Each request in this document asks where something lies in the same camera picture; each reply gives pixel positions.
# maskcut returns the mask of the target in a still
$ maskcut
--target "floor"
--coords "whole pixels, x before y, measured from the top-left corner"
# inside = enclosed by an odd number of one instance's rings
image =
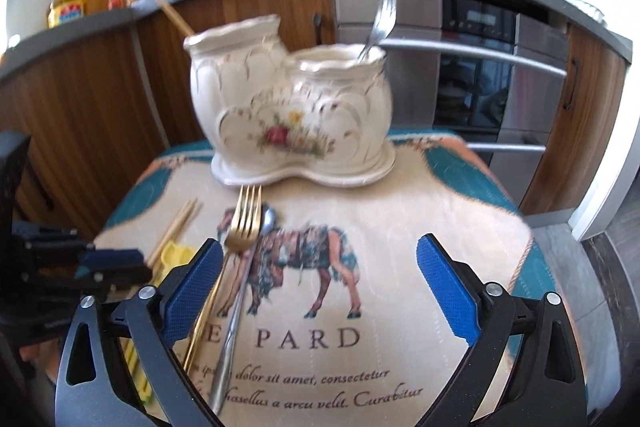
[[[620,352],[609,305],[589,257],[568,225],[533,232],[578,330],[588,412],[593,417],[620,389]]]
[[[607,237],[620,258],[631,289],[640,307],[640,180],[631,185],[606,230]]]

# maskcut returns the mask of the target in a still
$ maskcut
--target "oven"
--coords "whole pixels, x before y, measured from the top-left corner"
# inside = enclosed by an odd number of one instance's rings
[[[377,4],[336,0],[338,41],[365,42]],[[561,98],[564,33],[479,0],[398,0],[382,45],[392,127],[462,136],[520,204]]]

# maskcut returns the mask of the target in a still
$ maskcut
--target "white ceramic pot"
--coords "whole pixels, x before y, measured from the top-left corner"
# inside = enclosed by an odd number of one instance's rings
[[[361,49],[318,46],[285,58],[276,83],[224,112],[214,176],[226,185],[302,176],[341,187],[385,176],[395,161],[385,52],[373,48],[358,63]]]
[[[202,130],[218,153],[232,159],[220,121],[278,81],[287,50],[280,17],[270,15],[212,28],[184,41],[191,55],[191,100]],[[243,157],[236,158],[243,162]]]

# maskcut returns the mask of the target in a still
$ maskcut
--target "tablecloth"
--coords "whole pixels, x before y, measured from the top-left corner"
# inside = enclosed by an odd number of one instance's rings
[[[396,165],[374,185],[329,188],[290,178],[264,188],[278,229],[252,253],[221,415],[228,427],[413,426],[467,348],[418,270],[415,247],[425,233],[482,281],[530,298],[558,290],[517,208],[461,139],[434,132],[395,132],[390,139]],[[149,255],[195,197],[204,207],[180,242],[199,247],[207,237],[223,239],[238,190],[213,179],[212,155],[199,142],[159,157],[96,245]],[[225,274],[190,374],[205,397],[238,265]],[[178,357],[184,349],[184,342],[176,345]],[[499,399],[511,356],[508,349],[478,416]]]

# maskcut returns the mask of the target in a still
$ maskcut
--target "oven handle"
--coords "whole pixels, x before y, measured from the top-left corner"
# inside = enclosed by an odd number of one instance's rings
[[[441,52],[451,55],[461,55],[462,57],[486,58],[499,62],[508,62],[516,66],[524,66],[534,70],[545,71],[545,73],[566,77],[566,71],[555,68],[544,62],[532,60],[531,58],[518,57],[505,52],[499,52],[480,46],[469,46],[468,44],[457,44],[456,42],[432,41],[428,39],[384,39],[380,42],[382,48],[390,50],[424,50],[431,52]]]
[[[466,146],[474,152],[536,152],[546,151],[545,145],[532,145],[527,143],[483,143],[467,142]]]

